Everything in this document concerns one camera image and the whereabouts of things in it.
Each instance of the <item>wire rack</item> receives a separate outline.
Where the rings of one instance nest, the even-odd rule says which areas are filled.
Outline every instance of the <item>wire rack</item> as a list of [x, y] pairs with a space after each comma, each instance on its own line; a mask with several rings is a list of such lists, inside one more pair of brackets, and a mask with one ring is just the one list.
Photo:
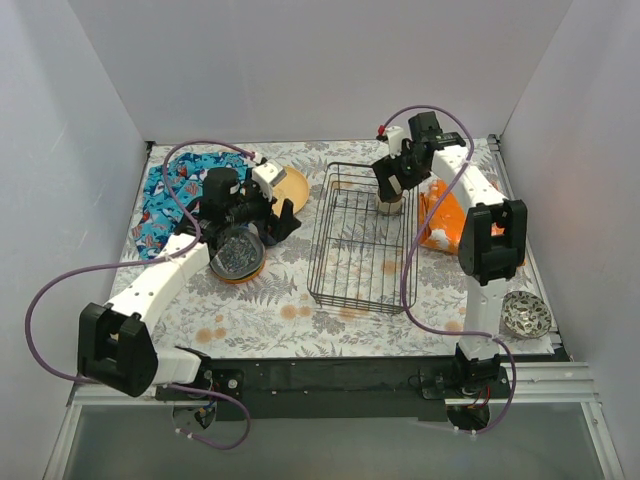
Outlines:
[[[417, 189], [403, 192], [396, 214], [380, 213], [370, 166], [327, 167], [316, 213], [308, 289], [320, 305], [384, 313], [402, 311], [400, 277], [418, 225]], [[409, 267], [409, 303], [416, 300], [418, 256]]]

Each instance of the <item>orange package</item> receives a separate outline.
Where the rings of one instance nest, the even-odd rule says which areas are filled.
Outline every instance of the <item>orange package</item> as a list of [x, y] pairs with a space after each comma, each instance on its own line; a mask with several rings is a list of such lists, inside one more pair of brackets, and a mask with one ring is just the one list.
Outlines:
[[[442, 180], [437, 180], [431, 184], [428, 195], [426, 193], [420, 194], [420, 225], [424, 222], [427, 212], [433, 208], [446, 188], [447, 185]], [[453, 194], [448, 195], [436, 210], [429, 226], [422, 234], [420, 243], [425, 247], [457, 255], [465, 217], [456, 197]], [[502, 231], [495, 225], [491, 230], [492, 235], [500, 235]]]

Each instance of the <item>patterned table surface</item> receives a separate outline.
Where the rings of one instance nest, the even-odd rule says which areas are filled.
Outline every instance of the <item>patterned table surface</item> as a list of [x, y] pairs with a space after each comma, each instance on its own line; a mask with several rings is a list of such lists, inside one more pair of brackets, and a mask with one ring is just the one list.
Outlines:
[[[476, 142], [473, 162], [505, 191], [487, 142]], [[307, 291], [308, 257], [327, 164], [333, 161], [371, 163], [384, 155], [383, 144], [336, 141], [244, 144], [242, 147], [292, 165], [307, 177], [310, 199], [297, 214], [302, 227], [280, 245], [271, 247], [263, 272], [244, 285], [225, 284], [208, 268], [196, 274], [158, 322], [152, 335], [156, 345], [192, 347], [213, 358], [453, 353], [457, 337], [426, 334], [413, 326], [404, 314], [391, 316], [352, 309], [329, 311], [317, 306]], [[169, 149], [154, 147], [146, 172], [160, 165]], [[194, 146], [182, 151], [204, 153], [213, 151], [213, 147]], [[142, 190], [138, 192], [131, 226], [139, 222], [141, 208]], [[426, 248], [420, 248], [419, 255], [419, 290], [414, 313], [431, 327], [459, 330], [465, 314], [466, 286], [457, 257]], [[129, 233], [122, 260], [137, 258]], [[118, 271], [112, 294], [131, 283], [141, 269]], [[509, 290], [527, 290], [540, 295], [530, 262], [509, 282]], [[503, 333], [502, 338], [513, 353], [553, 353], [549, 335], [536, 340], [518, 340]]]

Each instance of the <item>blue fabric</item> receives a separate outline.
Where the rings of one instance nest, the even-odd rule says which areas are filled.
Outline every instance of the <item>blue fabric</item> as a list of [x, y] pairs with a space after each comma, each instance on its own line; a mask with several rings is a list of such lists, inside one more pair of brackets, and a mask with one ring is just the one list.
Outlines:
[[[244, 181], [248, 167], [239, 153], [183, 153], [169, 163], [169, 181], [186, 206], [202, 195], [202, 180], [207, 170], [229, 166], [235, 168], [240, 181]], [[162, 166], [149, 169], [149, 177], [144, 184], [142, 219], [131, 230], [140, 257], [145, 260], [155, 258], [181, 218], [182, 211], [165, 189]]]

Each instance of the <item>white backdrop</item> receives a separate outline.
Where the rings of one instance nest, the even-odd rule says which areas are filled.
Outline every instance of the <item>white backdrop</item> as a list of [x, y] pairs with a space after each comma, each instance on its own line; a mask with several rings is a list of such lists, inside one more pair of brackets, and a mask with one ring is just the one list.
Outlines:
[[[71, 391], [31, 358], [24, 314], [71, 268], [119, 258], [144, 143], [65, 0], [0, 1], [0, 477], [42, 478]], [[34, 332], [76, 368], [78, 315], [113, 274], [54, 287]]]
[[146, 140], [371, 138], [434, 103], [501, 133], [570, 0], [69, 0]]
[[558, 325], [640, 478], [640, 4], [574, 1], [504, 134]]

